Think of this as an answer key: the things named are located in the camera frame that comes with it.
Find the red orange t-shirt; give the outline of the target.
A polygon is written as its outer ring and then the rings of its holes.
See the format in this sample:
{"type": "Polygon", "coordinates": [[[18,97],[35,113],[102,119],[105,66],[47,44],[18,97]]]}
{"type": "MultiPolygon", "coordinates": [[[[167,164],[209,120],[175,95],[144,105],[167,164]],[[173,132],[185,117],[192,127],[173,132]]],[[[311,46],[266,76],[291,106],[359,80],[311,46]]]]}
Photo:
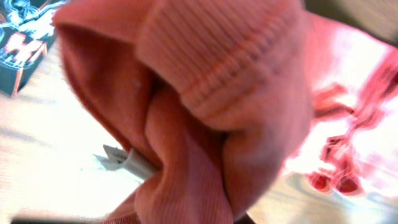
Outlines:
{"type": "Polygon", "coordinates": [[[302,1],[73,1],[88,112],[147,179],[106,223],[236,223],[287,172],[397,196],[397,49],[302,1]]]}

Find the black patterned folded garment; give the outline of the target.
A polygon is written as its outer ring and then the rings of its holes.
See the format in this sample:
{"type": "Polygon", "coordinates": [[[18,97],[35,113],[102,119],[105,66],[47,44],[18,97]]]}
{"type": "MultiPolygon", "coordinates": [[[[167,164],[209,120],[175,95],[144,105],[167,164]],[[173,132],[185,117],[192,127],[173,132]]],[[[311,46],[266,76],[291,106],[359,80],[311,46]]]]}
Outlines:
{"type": "Polygon", "coordinates": [[[68,0],[1,0],[1,93],[15,98],[55,41],[54,14],[68,0]]]}

